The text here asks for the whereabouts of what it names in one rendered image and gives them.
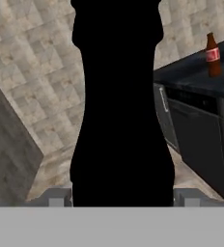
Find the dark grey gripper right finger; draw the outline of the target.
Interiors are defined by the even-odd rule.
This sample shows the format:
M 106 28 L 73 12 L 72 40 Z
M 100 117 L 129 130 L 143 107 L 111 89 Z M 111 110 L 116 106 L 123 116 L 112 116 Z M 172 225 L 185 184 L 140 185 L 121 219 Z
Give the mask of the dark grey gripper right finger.
M 224 202 L 208 197 L 197 188 L 175 188 L 174 206 L 224 207 Z

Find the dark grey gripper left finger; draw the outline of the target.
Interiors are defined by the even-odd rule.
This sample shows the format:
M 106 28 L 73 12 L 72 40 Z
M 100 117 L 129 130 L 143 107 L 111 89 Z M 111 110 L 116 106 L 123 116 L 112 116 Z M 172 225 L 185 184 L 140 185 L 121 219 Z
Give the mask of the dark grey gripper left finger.
M 52 187 L 45 190 L 38 198 L 24 203 L 25 206 L 72 206 L 70 188 Z

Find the large black bottle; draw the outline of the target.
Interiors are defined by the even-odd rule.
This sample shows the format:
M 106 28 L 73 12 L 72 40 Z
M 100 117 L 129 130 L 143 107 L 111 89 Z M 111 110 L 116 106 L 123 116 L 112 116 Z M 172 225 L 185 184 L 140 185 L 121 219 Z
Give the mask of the large black bottle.
M 85 110 L 70 180 L 75 206 L 171 206 L 175 169 L 154 107 L 161 0 L 70 0 Z

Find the grey dining counter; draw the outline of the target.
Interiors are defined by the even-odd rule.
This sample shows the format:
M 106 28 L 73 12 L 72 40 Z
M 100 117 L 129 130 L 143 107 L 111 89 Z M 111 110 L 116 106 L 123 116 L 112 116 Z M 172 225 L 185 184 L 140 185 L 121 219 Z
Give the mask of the grey dining counter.
M 25 202 L 43 154 L 0 89 L 0 206 Z

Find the brown bottle with red label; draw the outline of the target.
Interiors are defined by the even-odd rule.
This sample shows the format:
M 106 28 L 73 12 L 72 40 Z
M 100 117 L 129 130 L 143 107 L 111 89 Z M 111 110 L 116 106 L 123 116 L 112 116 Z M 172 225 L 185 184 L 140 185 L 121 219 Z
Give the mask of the brown bottle with red label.
M 220 75 L 220 50 L 214 39 L 213 33 L 207 34 L 206 60 L 209 68 L 209 77 Z

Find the dark grey cupboard door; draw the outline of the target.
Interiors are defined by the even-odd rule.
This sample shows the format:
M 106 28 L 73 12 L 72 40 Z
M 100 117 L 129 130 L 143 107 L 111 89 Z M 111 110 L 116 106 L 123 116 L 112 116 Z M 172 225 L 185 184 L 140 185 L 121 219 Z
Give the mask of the dark grey cupboard door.
M 179 152 L 178 140 L 176 137 L 175 129 L 173 126 L 170 110 L 168 113 L 165 112 L 162 104 L 162 99 L 159 93 L 159 87 L 163 87 L 159 84 L 154 84 L 154 100 L 155 100 L 155 109 L 157 117 L 163 132 L 163 135 L 167 143 L 176 151 Z M 168 107 L 167 97 L 164 91 L 165 101 Z

